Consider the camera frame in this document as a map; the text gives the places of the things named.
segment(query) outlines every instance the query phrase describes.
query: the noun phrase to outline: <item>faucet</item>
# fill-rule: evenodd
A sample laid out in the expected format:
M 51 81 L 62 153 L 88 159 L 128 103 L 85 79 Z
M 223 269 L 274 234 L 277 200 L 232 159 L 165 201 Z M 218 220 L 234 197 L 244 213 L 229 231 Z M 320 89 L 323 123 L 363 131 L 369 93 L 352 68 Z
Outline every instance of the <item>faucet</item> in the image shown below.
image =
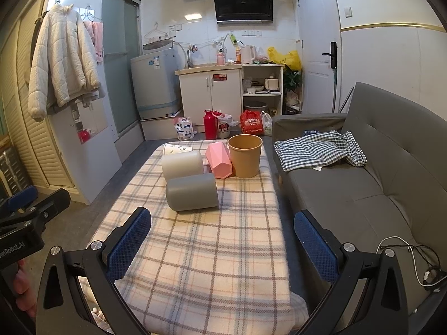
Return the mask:
M 195 46 L 195 44 L 193 44 L 193 46 L 189 46 L 188 48 L 188 68 L 194 68 L 194 64 L 191 62 L 191 58 L 189 56 L 189 52 L 192 52 L 194 54 L 194 52 L 198 51 L 197 46 Z

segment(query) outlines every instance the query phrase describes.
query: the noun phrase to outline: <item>blue gripper pad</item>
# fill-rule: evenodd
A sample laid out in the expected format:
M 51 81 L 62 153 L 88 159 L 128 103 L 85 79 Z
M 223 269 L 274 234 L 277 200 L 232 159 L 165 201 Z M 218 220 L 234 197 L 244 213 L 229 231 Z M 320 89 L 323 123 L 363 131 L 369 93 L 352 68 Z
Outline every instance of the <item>blue gripper pad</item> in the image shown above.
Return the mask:
M 8 199 L 8 210 L 10 212 L 16 212 L 20 208 L 29 206 L 37 199 L 37 194 L 35 186 L 28 186 Z
M 337 257 L 302 212 L 295 215 L 294 228 L 320 277 L 334 284 L 338 278 Z
M 107 255 L 107 277 L 111 282 L 124 277 L 150 228 L 151 214 L 149 210 L 139 207 L 122 227 L 114 229 L 113 232 L 117 229 L 124 229 L 125 232 Z

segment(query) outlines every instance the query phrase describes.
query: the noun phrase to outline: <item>washing machine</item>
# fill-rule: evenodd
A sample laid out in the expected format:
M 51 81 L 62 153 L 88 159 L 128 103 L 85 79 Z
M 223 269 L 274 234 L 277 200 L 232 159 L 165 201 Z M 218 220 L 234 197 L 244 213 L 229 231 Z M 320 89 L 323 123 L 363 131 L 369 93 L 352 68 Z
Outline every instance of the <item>washing machine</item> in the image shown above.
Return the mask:
M 144 50 L 144 55 L 130 60 L 135 100 L 141 119 L 174 115 L 182 108 L 180 81 L 175 71 L 177 52 L 161 47 Z

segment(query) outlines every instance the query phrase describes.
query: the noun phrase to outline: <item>gray cylinder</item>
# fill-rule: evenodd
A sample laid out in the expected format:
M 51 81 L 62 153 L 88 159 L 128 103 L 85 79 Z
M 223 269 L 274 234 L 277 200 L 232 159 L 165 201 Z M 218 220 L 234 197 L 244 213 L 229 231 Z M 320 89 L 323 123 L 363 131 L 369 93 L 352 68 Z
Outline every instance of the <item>gray cylinder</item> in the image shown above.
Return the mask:
M 163 155 L 161 168 L 165 180 L 203 174 L 202 155 L 198 151 Z
M 171 179 L 166 184 L 166 200 L 176 212 L 212 208 L 219 205 L 214 174 Z

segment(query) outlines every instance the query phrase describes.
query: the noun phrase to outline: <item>door lock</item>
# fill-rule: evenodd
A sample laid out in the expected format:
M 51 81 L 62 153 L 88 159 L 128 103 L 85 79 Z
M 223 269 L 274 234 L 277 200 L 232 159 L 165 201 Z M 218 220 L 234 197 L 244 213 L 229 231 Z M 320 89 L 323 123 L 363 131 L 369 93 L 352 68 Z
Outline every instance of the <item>door lock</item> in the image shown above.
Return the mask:
M 331 57 L 331 69 L 337 68 L 337 43 L 335 41 L 331 42 L 331 52 L 325 52 L 322 55 Z

